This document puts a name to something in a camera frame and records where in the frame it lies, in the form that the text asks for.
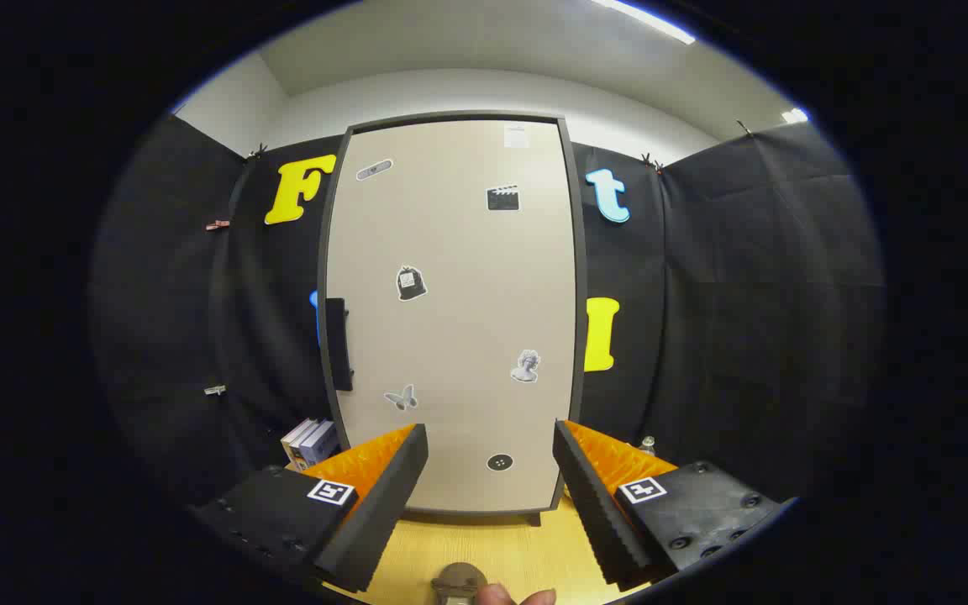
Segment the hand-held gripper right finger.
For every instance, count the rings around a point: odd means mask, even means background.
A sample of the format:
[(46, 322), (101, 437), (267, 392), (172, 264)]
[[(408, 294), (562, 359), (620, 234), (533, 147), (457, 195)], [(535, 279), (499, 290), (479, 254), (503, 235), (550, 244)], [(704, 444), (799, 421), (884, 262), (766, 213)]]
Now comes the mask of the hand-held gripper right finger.
[(733, 554), (791, 509), (713, 462), (677, 466), (569, 420), (553, 456), (604, 581), (675, 581)]

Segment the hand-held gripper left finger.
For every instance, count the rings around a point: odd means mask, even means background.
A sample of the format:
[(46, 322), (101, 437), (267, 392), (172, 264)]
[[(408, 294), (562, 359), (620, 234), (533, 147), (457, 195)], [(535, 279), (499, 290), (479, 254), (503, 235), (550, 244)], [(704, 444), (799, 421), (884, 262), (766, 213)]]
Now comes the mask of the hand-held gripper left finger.
[(304, 471), (269, 466), (193, 514), (285, 581), (364, 592), (428, 459), (411, 423)]

